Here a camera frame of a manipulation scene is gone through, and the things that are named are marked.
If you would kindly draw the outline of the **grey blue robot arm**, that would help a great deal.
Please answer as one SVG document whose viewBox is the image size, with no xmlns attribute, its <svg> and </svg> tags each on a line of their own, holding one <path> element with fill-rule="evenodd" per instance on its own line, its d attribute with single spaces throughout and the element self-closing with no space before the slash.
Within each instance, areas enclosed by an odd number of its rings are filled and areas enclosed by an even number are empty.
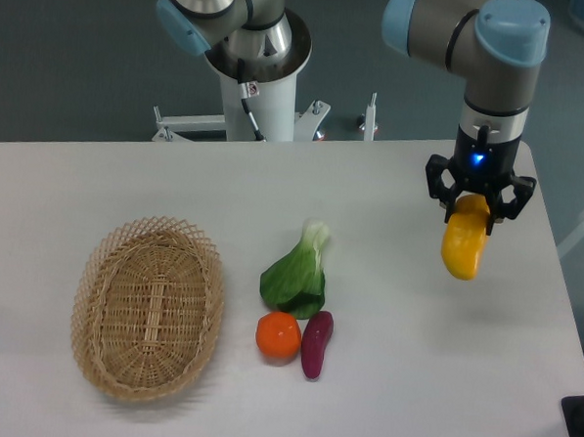
<svg viewBox="0 0 584 437">
<path fill-rule="evenodd" d="M 298 73 L 312 42 L 285 0 L 157 0 L 167 35 L 203 56 L 221 83 L 231 141 L 311 139 L 316 125 L 295 109 Z M 389 0 L 382 40 L 408 57 L 464 78 L 456 146 L 433 155 L 427 189 L 448 214 L 464 193 L 487 203 L 486 226 L 514 219 L 536 188 L 514 165 L 540 66 L 550 15 L 534 0 Z"/>
</svg>

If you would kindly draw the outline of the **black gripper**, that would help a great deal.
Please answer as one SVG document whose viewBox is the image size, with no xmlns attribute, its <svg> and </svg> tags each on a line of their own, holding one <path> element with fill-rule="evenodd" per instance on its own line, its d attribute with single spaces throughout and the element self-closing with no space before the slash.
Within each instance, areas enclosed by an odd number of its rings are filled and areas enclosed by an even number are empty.
<svg viewBox="0 0 584 437">
<path fill-rule="evenodd" d="M 509 142 L 487 142 L 481 146 L 480 141 L 460 128 L 451 158 L 436 153 L 429 158 L 425 166 L 428 194 L 444 207 L 446 224 L 450 221 L 462 192 L 487 194 L 487 236 L 492 234 L 496 223 L 505 219 L 515 220 L 519 216 L 537 187 L 536 178 L 514 174 L 519 143 L 520 138 L 517 137 Z M 450 187 L 443 180 L 445 171 L 453 180 Z M 513 191 L 510 201 L 503 199 L 506 188 Z"/>
</svg>

